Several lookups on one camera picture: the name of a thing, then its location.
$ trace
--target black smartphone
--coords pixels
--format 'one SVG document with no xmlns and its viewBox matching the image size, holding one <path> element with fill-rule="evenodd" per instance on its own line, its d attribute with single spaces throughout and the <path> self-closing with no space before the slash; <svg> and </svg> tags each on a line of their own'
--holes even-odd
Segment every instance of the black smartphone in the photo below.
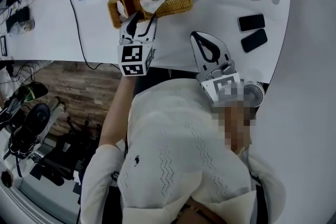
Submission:
<svg viewBox="0 0 336 224">
<path fill-rule="evenodd" d="M 263 14 L 239 17 L 238 23 L 240 31 L 248 31 L 265 27 Z"/>
<path fill-rule="evenodd" d="M 241 40 L 244 52 L 250 52 L 267 42 L 265 30 L 259 29 Z"/>
<path fill-rule="evenodd" d="M 6 36 L 0 37 L 1 55 L 7 56 Z"/>
</svg>

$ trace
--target person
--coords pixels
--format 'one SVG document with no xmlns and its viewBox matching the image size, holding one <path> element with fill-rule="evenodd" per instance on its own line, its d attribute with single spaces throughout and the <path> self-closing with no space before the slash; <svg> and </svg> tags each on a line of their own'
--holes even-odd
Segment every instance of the person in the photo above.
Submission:
<svg viewBox="0 0 336 224">
<path fill-rule="evenodd" d="M 27 158 L 19 159 L 10 153 L 8 149 L 8 142 L 11 134 L 9 134 L 5 129 L 2 129 L 2 133 L 7 135 L 7 140 L 2 150 L 2 160 L 6 166 L 6 170 L 1 174 L 1 181 L 8 188 L 12 187 L 16 179 L 25 178 L 30 174 L 30 171 L 37 163 L 34 153 L 42 145 L 52 125 L 65 111 L 65 104 L 60 102 L 57 97 L 52 98 L 47 105 L 50 109 L 50 118 L 44 130 L 37 136 L 36 144 Z"/>
<path fill-rule="evenodd" d="M 246 142 L 242 104 L 223 111 L 194 73 L 122 77 L 83 178 L 81 223 L 275 222 L 285 189 Z"/>
</svg>

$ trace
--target white surface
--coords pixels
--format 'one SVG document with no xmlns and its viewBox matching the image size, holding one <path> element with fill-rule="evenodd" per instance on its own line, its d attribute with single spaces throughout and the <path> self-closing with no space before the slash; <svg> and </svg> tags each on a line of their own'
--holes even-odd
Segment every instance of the white surface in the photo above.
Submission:
<svg viewBox="0 0 336 224">
<path fill-rule="evenodd" d="M 336 211 L 335 31 L 335 0 L 292 0 L 252 137 L 286 187 L 277 224 L 325 224 Z"/>
<path fill-rule="evenodd" d="M 90 62 L 118 62 L 119 30 L 112 26 L 107 1 L 73 0 Z M 285 36 L 290 0 L 280 0 L 279 5 L 271 0 L 193 2 L 191 11 L 159 19 L 152 66 L 197 71 L 189 36 L 194 30 L 203 31 L 228 46 L 242 78 L 269 83 Z M 30 7 L 35 29 L 21 36 L 7 35 L 7 58 L 83 61 L 69 0 L 35 0 Z M 240 33 L 237 18 L 255 13 L 264 14 L 268 42 L 245 54 L 240 40 L 251 32 Z"/>
<path fill-rule="evenodd" d="M 0 145 L 7 141 L 7 135 L 0 132 Z M 0 161 L 0 173 L 6 170 L 5 164 Z M 7 224 L 62 224 L 32 201 L 18 189 L 6 188 L 0 183 L 0 216 Z"/>
<path fill-rule="evenodd" d="M 79 195 L 72 192 L 75 181 L 64 180 L 60 187 L 46 177 L 41 180 L 29 175 L 20 185 L 20 191 L 52 216 L 68 224 L 75 224 L 79 204 Z"/>
</svg>

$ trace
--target cable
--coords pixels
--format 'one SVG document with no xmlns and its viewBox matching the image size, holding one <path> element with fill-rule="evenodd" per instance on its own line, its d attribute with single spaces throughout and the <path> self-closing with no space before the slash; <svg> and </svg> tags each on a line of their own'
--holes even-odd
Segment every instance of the cable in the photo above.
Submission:
<svg viewBox="0 0 336 224">
<path fill-rule="evenodd" d="M 36 78 L 35 78 L 34 64 L 33 64 L 32 62 L 30 62 L 30 61 L 25 62 L 25 63 L 19 68 L 19 70 L 16 72 L 16 75 L 13 75 L 13 76 L 12 76 L 12 78 L 13 78 L 13 79 L 17 78 L 17 76 L 21 74 L 21 72 L 22 72 L 22 70 L 23 70 L 24 67 L 28 67 L 28 68 L 29 68 L 29 71 L 30 71 L 30 79 L 31 79 L 32 81 L 35 81 Z"/>
<path fill-rule="evenodd" d="M 79 39 L 79 44 L 80 44 L 80 49 L 82 51 L 82 55 L 83 55 L 83 58 L 84 58 L 84 61 L 86 63 L 86 65 L 92 69 L 92 70 L 96 70 L 101 64 L 103 64 L 102 62 L 100 64 L 98 64 L 96 67 L 91 67 L 89 66 L 86 58 L 85 58 L 85 55 L 84 55 L 84 51 L 83 51 L 83 46 L 82 46 L 82 41 L 81 41 L 81 38 L 80 38 L 80 33 L 79 33 L 79 26 L 78 26 L 78 20 L 77 20 L 77 15 L 76 15 L 76 11 L 75 11 L 75 8 L 74 8 L 74 5 L 72 3 L 72 0 L 70 0 L 70 4 L 71 4 L 71 7 L 72 7 L 72 10 L 74 12 L 74 16 L 75 16 L 75 21 L 76 21 L 76 26 L 77 26 L 77 34 L 78 34 L 78 39 Z"/>
<path fill-rule="evenodd" d="M 0 8 L 0 10 L 4 10 L 4 12 L 1 14 L 3 16 L 3 21 L 0 23 L 0 25 L 2 25 L 9 17 L 9 7 L 8 8 Z"/>
<path fill-rule="evenodd" d="M 40 69 L 37 70 L 35 73 L 33 73 L 34 78 L 35 78 L 35 74 L 36 74 L 36 73 L 39 73 L 40 70 L 42 70 L 42 68 L 40 68 Z"/>
<path fill-rule="evenodd" d="M 117 66 L 115 66 L 114 64 L 110 63 L 110 65 L 112 65 L 112 66 L 114 66 L 115 68 L 118 68 L 118 69 L 120 70 L 120 68 L 119 68 L 119 67 L 117 67 Z"/>
<path fill-rule="evenodd" d="M 6 83 L 11 83 L 11 82 L 16 82 L 16 81 L 20 81 L 20 78 L 18 78 L 17 80 L 2 82 L 2 83 L 0 83 L 0 85 L 6 84 Z"/>
<path fill-rule="evenodd" d="M 79 222 L 79 216 L 80 216 L 80 207 L 79 207 L 79 211 L 78 211 L 78 216 L 77 216 L 76 224 L 78 224 L 78 222 Z"/>
</svg>

